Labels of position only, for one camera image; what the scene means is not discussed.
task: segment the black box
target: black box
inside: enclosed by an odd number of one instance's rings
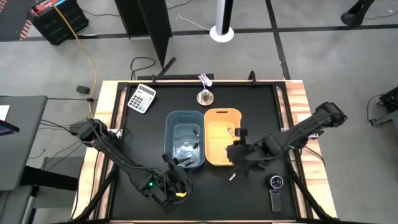
[[[76,0],[59,0],[55,6],[67,19],[73,30],[78,33],[88,26],[88,19]],[[53,45],[59,45],[73,36],[65,21],[51,5],[43,0],[32,6],[27,13],[28,20]]]

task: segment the white cable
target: white cable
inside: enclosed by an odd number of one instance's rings
[[[199,76],[201,83],[203,84],[203,88],[206,90],[206,86],[211,87],[213,82],[207,78],[206,74],[202,73]]]
[[[170,4],[170,3],[168,3],[168,2],[166,2],[166,4],[168,4],[168,5],[171,6],[171,7],[174,7],[172,4]],[[211,29],[204,28],[203,26],[201,26],[201,25],[199,25],[199,24],[197,24],[197,23],[195,23],[195,22],[192,22],[192,21],[189,20],[189,19],[183,18],[183,17],[181,16],[180,9],[179,9],[178,7],[175,7],[175,8],[173,8],[173,9],[176,9],[176,10],[178,11],[178,16],[179,16],[180,19],[185,20],[185,21],[188,21],[188,22],[192,23],[193,25],[196,25],[196,26],[198,26],[198,27],[200,27],[200,28],[202,28],[202,29],[211,30]]]

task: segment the watch face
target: watch face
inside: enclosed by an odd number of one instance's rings
[[[273,187],[274,189],[279,189],[283,186],[284,180],[281,177],[275,175],[271,177],[269,183],[271,184],[271,187]]]

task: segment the blue plastic bin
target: blue plastic bin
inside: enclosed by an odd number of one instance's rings
[[[165,152],[171,152],[173,158],[188,159],[179,164],[182,168],[195,168],[205,161],[205,117],[199,111],[173,111],[167,116],[165,133]],[[193,163],[185,166],[190,160]]]

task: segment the black tray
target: black tray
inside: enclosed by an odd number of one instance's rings
[[[247,142],[254,142],[282,127],[275,83],[214,83],[210,88],[215,95],[211,106],[200,106],[196,95],[201,83],[146,84],[156,90],[156,98],[146,114],[134,110],[123,111],[122,124],[130,134],[123,138],[123,151],[134,162],[166,170],[161,155],[164,153],[165,121],[175,110],[195,110],[203,114],[211,108],[236,108],[242,113],[241,126],[248,128]],[[138,83],[120,83],[127,86],[129,100]],[[232,167],[215,167],[205,162],[200,168],[189,170],[194,184],[193,195],[170,213],[152,199],[144,198],[134,190],[127,175],[120,172],[111,187],[107,218],[112,220],[293,220],[298,204],[292,181],[286,174],[285,159],[267,166],[265,172],[251,172],[249,177],[237,176],[229,181]],[[282,187],[283,212],[271,209],[269,188],[263,180],[269,174],[278,174],[284,180]]]

